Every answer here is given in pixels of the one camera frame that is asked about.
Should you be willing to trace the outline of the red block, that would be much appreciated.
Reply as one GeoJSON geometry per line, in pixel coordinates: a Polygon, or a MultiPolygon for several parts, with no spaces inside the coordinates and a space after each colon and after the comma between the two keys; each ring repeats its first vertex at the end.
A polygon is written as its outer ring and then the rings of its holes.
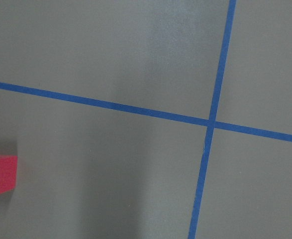
{"type": "Polygon", "coordinates": [[[0,155],[0,194],[16,187],[17,161],[16,155],[0,155]]]}

